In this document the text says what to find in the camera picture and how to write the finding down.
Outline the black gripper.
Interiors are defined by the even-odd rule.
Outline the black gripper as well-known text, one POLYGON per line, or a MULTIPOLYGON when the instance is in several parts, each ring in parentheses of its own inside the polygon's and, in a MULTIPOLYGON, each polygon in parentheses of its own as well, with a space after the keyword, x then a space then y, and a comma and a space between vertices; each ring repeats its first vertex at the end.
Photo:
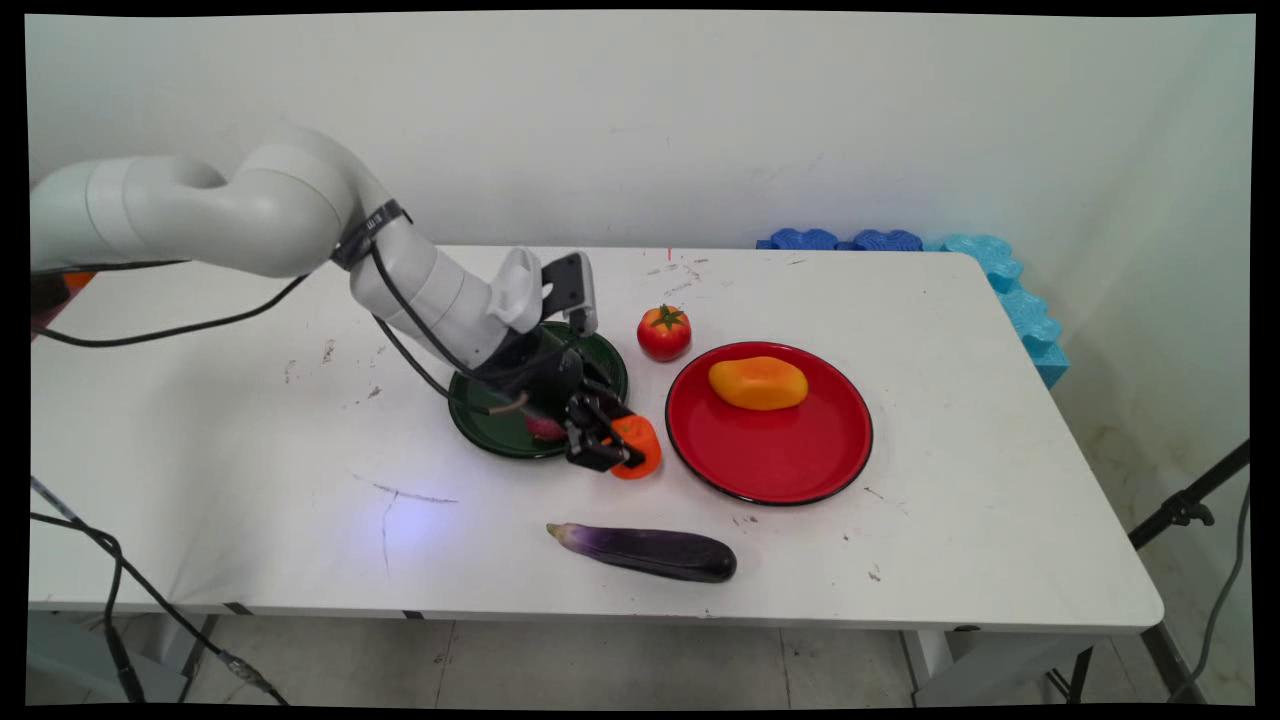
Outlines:
POLYGON ((614 420, 635 411, 623 401, 623 360, 600 334, 580 340, 570 325, 541 325, 530 334, 509 332, 488 360, 488 373, 497 378, 500 395, 527 396, 522 414, 534 439, 567 439, 568 462, 612 471, 646 461, 637 446, 609 430, 614 420), (577 393, 582 393, 582 428, 564 428, 570 397, 577 393))

